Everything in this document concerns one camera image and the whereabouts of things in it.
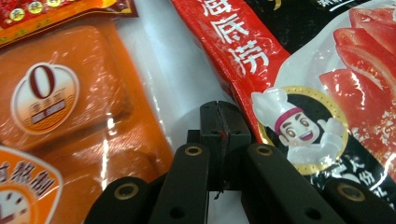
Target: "pink hat band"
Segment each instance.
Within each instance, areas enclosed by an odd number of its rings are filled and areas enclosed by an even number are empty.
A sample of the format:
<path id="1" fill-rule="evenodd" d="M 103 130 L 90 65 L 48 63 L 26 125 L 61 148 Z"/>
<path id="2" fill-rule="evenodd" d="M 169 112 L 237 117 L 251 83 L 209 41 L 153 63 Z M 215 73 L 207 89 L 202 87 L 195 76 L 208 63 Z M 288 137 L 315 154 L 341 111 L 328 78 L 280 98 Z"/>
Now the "pink hat band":
<path id="1" fill-rule="evenodd" d="M 280 133 L 280 125 L 282 125 L 283 122 L 285 122 L 286 119 L 290 118 L 292 115 L 295 115 L 297 113 L 304 112 L 300 107 L 294 107 L 285 113 L 283 113 L 275 122 L 275 127 L 274 131 L 277 135 Z"/>

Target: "brown number 0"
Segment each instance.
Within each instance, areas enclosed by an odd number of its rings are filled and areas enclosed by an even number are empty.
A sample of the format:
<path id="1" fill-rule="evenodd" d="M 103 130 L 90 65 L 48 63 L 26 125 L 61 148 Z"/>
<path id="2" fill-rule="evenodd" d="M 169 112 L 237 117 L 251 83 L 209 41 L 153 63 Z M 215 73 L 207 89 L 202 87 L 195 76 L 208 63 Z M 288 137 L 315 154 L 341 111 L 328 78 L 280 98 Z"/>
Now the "brown number 0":
<path id="1" fill-rule="evenodd" d="M 49 93 L 47 95 L 42 95 L 38 89 L 37 80 L 35 79 L 35 71 L 38 68 L 44 69 L 47 75 L 47 79 L 49 80 Z M 29 76 L 29 83 L 35 97 L 37 97 L 38 99 L 45 99 L 49 97 L 55 89 L 55 76 L 53 75 L 52 70 L 49 67 L 47 67 L 46 65 L 39 65 L 32 70 Z"/>

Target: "round logo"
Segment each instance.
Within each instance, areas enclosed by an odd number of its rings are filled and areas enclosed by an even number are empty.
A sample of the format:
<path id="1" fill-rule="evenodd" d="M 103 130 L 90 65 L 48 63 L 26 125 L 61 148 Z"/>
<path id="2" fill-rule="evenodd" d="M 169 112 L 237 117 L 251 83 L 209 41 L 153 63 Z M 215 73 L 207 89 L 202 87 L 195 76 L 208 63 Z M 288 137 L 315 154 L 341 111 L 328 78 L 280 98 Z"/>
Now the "round logo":
<path id="1" fill-rule="evenodd" d="M 29 68 L 12 95 L 12 118 L 27 133 L 48 133 L 68 118 L 78 94 L 78 78 L 70 68 L 37 63 Z"/>

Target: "cartoon chef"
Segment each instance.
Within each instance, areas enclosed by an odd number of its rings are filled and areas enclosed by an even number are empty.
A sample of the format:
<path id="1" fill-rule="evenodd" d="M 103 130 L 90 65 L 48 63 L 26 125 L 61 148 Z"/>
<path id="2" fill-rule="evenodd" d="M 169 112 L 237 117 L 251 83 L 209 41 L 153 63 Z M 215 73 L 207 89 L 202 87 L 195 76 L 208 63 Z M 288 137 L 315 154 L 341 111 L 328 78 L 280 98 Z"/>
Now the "cartoon chef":
<path id="1" fill-rule="evenodd" d="M 343 148 L 343 124 L 335 118 L 320 119 L 324 133 L 319 143 L 319 126 L 304 111 L 288 102 L 286 91 L 269 88 L 253 92 L 253 112 L 257 120 L 272 129 L 280 142 L 289 147 L 287 158 L 292 164 L 332 164 Z"/>

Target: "clock illustration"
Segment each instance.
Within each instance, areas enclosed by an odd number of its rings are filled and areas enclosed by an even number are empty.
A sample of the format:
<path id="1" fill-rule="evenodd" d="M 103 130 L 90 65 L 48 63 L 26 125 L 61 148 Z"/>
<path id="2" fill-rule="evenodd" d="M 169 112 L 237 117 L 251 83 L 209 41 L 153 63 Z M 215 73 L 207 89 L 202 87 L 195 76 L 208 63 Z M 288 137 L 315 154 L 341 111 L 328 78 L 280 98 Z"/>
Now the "clock illustration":
<path id="1" fill-rule="evenodd" d="M 0 191 L 0 224 L 28 224 L 31 215 L 29 201 L 20 191 Z"/>

